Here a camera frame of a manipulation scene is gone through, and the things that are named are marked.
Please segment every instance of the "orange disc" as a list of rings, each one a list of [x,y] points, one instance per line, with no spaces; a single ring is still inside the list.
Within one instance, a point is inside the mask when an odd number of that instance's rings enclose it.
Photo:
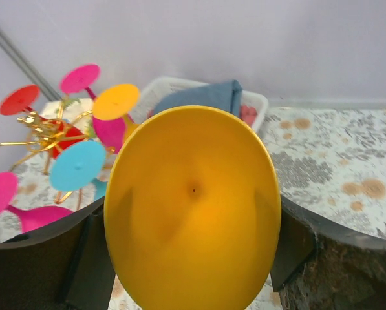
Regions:
[[[120,118],[135,107],[139,96],[140,91],[135,85],[112,86],[95,99],[93,115],[102,121]]]

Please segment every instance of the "white wall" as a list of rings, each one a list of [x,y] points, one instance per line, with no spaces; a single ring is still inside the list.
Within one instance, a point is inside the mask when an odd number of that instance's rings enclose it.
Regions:
[[[0,1],[0,26],[58,87],[95,62],[99,92],[161,74],[237,78],[285,101],[386,101],[386,0]]]
[[[9,93],[19,87],[31,84],[30,80],[20,71],[12,60],[0,49],[0,102],[9,95]],[[43,95],[34,104],[35,109],[41,109],[46,102]],[[0,142],[24,141],[28,130],[16,122],[17,116],[0,115]],[[22,155],[26,154],[26,148],[1,147],[0,148],[0,172],[7,169]]]

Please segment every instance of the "floral tablecloth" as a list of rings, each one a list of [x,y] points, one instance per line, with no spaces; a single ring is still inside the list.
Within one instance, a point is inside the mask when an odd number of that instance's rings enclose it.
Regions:
[[[386,239],[386,110],[272,108],[259,134],[283,195]]]

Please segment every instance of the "metal pole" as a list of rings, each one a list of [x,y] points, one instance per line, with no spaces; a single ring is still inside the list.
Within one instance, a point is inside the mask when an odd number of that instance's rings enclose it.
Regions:
[[[0,30],[0,47],[12,59],[12,61],[37,85],[43,95],[50,101],[60,100],[61,96],[49,85],[45,78],[30,64],[26,58],[16,49],[13,42]]]

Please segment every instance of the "red disc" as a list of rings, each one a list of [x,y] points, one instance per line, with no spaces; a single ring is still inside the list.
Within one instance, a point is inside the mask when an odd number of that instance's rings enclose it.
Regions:
[[[36,85],[28,85],[11,93],[0,104],[0,114],[14,115],[26,110],[39,96],[40,89]]]

